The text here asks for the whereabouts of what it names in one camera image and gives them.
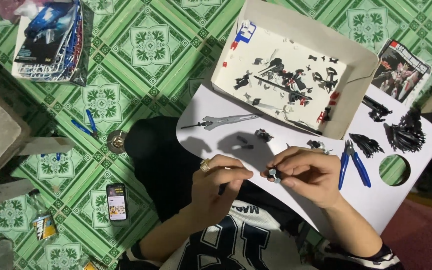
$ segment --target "phone screen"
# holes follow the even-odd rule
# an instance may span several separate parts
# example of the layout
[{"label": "phone screen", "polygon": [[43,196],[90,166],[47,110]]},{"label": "phone screen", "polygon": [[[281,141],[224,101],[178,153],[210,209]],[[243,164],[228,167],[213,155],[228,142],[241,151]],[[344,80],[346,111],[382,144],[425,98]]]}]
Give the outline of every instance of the phone screen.
[{"label": "phone screen", "polygon": [[107,206],[109,208],[109,220],[120,221],[126,219],[126,202],[124,196],[124,185],[106,186]]}]

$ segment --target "smartphone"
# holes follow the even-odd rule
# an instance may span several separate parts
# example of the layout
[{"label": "smartphone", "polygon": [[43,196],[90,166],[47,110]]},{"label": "smartphone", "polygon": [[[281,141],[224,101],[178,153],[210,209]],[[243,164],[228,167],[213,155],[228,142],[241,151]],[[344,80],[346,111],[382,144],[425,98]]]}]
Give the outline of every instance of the smartphone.
[{"label": "smartphone", "polygon": [[128,197],[123,183],[110,183],[106,186],[107,208],[110,221],[123,221],[128,218]]}]

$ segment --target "bottle label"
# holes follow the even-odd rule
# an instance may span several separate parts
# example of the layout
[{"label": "bottle label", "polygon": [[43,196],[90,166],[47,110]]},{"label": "bottle label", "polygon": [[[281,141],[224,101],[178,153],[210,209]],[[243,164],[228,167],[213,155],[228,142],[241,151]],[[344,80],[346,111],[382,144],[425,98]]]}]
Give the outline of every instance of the bottle label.
[{"label": "bottle label", "polygon": [[56,234],[56,226],[51,215],[35,219],[33,226],[36,229],[36,238],[38,240],[43,240]]},{"label": "bottle label", "polygon": [[86,266],[84,267],[84,270],[97,270],[96,267],[93,265],[92,262],[88,262]]}]

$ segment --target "white lap desk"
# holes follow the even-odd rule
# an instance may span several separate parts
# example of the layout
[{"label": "white lap desk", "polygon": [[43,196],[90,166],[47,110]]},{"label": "white lap desk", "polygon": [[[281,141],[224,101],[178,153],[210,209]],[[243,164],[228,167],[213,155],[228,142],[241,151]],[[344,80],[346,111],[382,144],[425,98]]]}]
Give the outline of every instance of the white lap desk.
[{"label": "white lap desk", "polygon": [[[393,111],[392,114],[385,117],[385,123],[388,125],[398,124],[401,117],[408,111],[401,103],[373,85],[369,86],[366,95]],[[366,158],[362,150],[355,145],[355,150],[366,167],[372,187],[368,188],[363,185],[350,158],[341,193],[381,234],[432,158],[432,125],[426,119],[421,120],[423,131],[426,133],[426,143],[421,151],[416,153],[402,153],[400,150],[393,151],[388,143],[383,123],[376,123],[371,120],[368,116],[369,111],[370,109],[367,106],[361,104],[348,133],[362,134],[375,139],[379,142],[385,154],[375,153],[373,158]],[[240,159],[249,170],[254,171],[254,176],[250,181],[291,207],[324,236],[331,237],[331,230],[328,230],[327,221],[318,207],[284,186],[267,181],[266,178],[259,175],[259,171],[265,169],[265,165],[275,154],[287,148],[286,143],[290,146],[309,147],[307,145],[309,140],[321,141],[325,144],[326,149],[333,150],[331,154],[338,155],[341,158],[344,150],[344,140],[334,140],[305,133],[267,115],[253,120],[218,126],[212,131],[207,131],[198,126],[180,129],[182,126],[203,122],[205,116],[227,117],[255,113],[260,114],[260,111],[201,85],[181,115],[177,123],[176,135],[180,144],[186,150],[203,159],[211,158],[216,154]],[[255,131],[260,128],[265,129],[274,136],[269,143],[264,143],[262,139],[254,135]],[[254,145],[254,149],[238,148],[238,145],[243,143],[236,139],[237,135],[246,138],[249,144]],[[409,179],[400,186],[389,186],[379,176],[381,161],[391,154],[399,154],[405,157],[411,167]]]}]

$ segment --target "gold ring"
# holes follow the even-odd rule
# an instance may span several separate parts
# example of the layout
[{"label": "gold ring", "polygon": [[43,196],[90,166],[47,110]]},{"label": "gold ring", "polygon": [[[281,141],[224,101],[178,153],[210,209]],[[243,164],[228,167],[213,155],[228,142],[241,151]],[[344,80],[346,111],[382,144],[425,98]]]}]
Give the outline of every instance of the gold ring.
[{"label": "gold ring", "polygon": [[207,173],[210,170],[208,162],[209,162],[209,158],[206,158],[203,161],[201,161],[201,166],[199,166],[199,169],[201,169],[201,171]]}]

